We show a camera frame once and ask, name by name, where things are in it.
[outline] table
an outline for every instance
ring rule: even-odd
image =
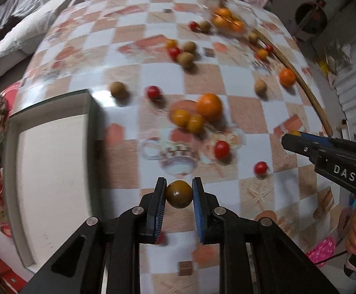
[[[287,154],[274,129],[281,125],[278,130],[283,132],[298,123],[299,129],[313,134],[324,130],[302,89],[294,85],[286,90],[279,85],[274,72],[281,68],[277,61],[269,70],[253,57],[249,44],[187,28],[189,21],[202,20],[204,1],[91,0],[64,10],[35,52],[13,111],[89,88],[106,117],[108,186],[101,189],[101,195],[107,218],[138,205],[159,176],[168,183],[176,179],[191,183],[194,176],[200,176],[205,191],[242,217],[275,211],[279,226],[307,251],[336,227],[341,210],[339,187],[317,175],[307,158]],[[252,9],[259,31],[302,72],[323,106],[305,58],[277,16],[233,1]],[[194,73],[169,59],[164,48],[167,38],[197,44]],[[206,56],[207,49],[215,56]],[[259,77],[269,87],[265,99],[253,91]],[[126,105],[109,93],[113,81],[127,85],[131,96]],[[148,85],[162,89],[164,109],[144,98]],[[205,92],[222,100],[226,127],[216,131],[209,126],[205,140],[199,140],[175,128],[169,115],[178,108],[193,109],[193,101]],[[218,139],[232,147],[228,165],[213,156],[211,147]],[[264,180],[253,173],[258,161],[269,166]],[[313,219],[329,193],[333,206]],[[195,229],[192,205],[177,210],[166,204],[162,230],[167,233],[167,246],[140,247],[142,293],[218,291],[218,247],[199,245]],[[198,262],[196,258],[204,251],[211,253],[211,259]],[[193,273],[178,276],[178,262],[194,258]]]

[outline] wooden stick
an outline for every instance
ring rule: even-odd
[[[314,96],[313,92],[309,88],[309,86],[305,83],[304,79],[302,76],[299,74],[297,69],[294,67],[294,65],[291,64],[291,62],[288,60],[288,58],[273,44],[265,35],[263,35],[260,31],[257,29],[254,29],[254,33],[257,34],[258,38],[263,42],[265,45],[272,45],[273,47],[273,53],[275,56],[290,70],[292,70],[296,76],[296,80],[298,81],[298,84],[302,87],[304,90],[306,96],[309,98],[310,103],[312,104],[314,110],[316,111],[318,117],[320,118],[320,121],[322,125],[324,126],[325,131],[327,132],[328,136],[333,135],[332,127],[329,124],[328,118],[326,117],[325,111],[322,109],[320,103]]]

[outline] plastic container of oranges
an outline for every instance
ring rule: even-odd
[[[256,17],[249,8],[228,1],[207,1],[203,17],[218,33],[232,37],[247,36],[257,26]]]

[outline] pink polka dot fabric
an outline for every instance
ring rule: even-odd
[[[336,241],[334,240],[333,237],[328,236],[326,239],[322,240],[319,243],[319,245],[317,245],[314,249],[306,253],[306,256],[313,263],[321,262],[325,259],[330,258],[333,255],[335,248],[336,248]],[[320,269],[325,264],[326,262],[318,264],[317,267]]]

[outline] clear plastic bowl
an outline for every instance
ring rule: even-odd
[[[245,27],[240,32],[233,31],[232,28],[220,28],[216,27],[213,24],[213,19],[215,17],[219,17],[214,12],[220,8],[225,7],[228,8],[234,17],[239,19],[245,24]],[[232,37],[247,37],[248,34],[253,31],[253,29],[257,26],[256,16],[253,14],[252,10],[243,5],[238,5],[233,2],[220,1],[220,0],[209,0],[206,5],[203,6],[203,18],[209,21],[212,27],[223,35],[232,36]]]

